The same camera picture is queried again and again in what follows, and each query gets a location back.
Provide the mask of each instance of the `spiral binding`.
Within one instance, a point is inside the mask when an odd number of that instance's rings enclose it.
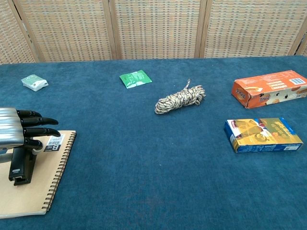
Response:
[[[56,190],[57,190],[58,185],[59,185],[59,181],[61,180],[62,174],[64,172],[66,162],[67,162],[69,153],[71,151],[71,146],[73,144],[75,137],[76,137],[76,133],[72,132],[68,141],[67,141],[67,145],[65,147],[61,161],[59,162],[59,167],[56,171],[57,174],[54,175],[52,185],[50,185],[50,189],[48,190],[47,197],[45,198],[44,205],[46,205],[46,206],[42,206],[42,209],[46,209],[47,211],[50,210],[54,195],[56,193]]]

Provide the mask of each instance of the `blue carpet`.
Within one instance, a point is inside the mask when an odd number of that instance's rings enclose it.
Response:
[[[224,132],[227,119],[282,116],[307,142],[306,98],[248,110],[231,95],[237,78],[307,77],[306,66],[303,56],[0,66],[0,106],[77,131],[51,210],[2,219],[0,229],[307,229],[306,145],[236,154]],[[127,90],[119,76],[140,69],[153,82]],[[30,74],[49,86],[24,87]],[[156,115],[158,99],[188,78],[206,90],[200,106]]]

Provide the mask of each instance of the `coiled rope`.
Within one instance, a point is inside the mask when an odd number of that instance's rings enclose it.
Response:
[[[164,114],[173,109],[179,109],[182,106],[191,104],[199,105],[202,99],[206,96],[205,90],[201,85],[189,88],[191,80],[188,80],[186,87],[182,91],[171,94],[165,98],[159,99],[155,104],[154,112],[156,114]]]

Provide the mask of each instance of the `product image on box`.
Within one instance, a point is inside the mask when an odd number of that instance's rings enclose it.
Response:
[[[307,79],[292,70],[242,78],[231,93],[245,108],[255,108],[306,97]]]
[[[303,144],[283,118],[227,120],[225,131],[235,152],[298,150]]]

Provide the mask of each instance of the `robotic hand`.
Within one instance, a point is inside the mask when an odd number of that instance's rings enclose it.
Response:
[[[33,137],[60,137],[60,133],[51,128],[29,127],[57,124],[57,120],[42,117],[34,111],[0,108],[0,150],[14,148],[9,173],[9,180],[14,180],[14,185],[31,182],[35,151],[43,148],[43,144]]]

